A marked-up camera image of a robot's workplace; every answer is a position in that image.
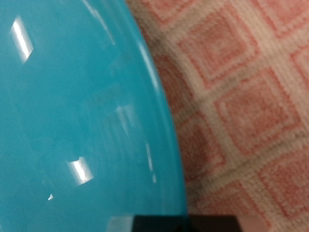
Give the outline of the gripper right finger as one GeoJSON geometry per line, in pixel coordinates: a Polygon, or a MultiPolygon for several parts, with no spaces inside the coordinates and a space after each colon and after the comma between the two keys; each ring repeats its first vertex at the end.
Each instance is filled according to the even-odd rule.
{"type": "Polygon", "coordinates": [[[189,217],[190,232],[239,232],[239,221],[234,216],[189,217]]]}

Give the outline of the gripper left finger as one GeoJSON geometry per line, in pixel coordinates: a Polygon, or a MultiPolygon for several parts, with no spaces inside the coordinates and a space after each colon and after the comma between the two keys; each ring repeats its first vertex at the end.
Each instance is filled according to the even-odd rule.
{"type": "Polygon", "coordinates": [[[133,220],[133,232],[185,232],[186,229],[183,217],[136,216],[133,220]]]}

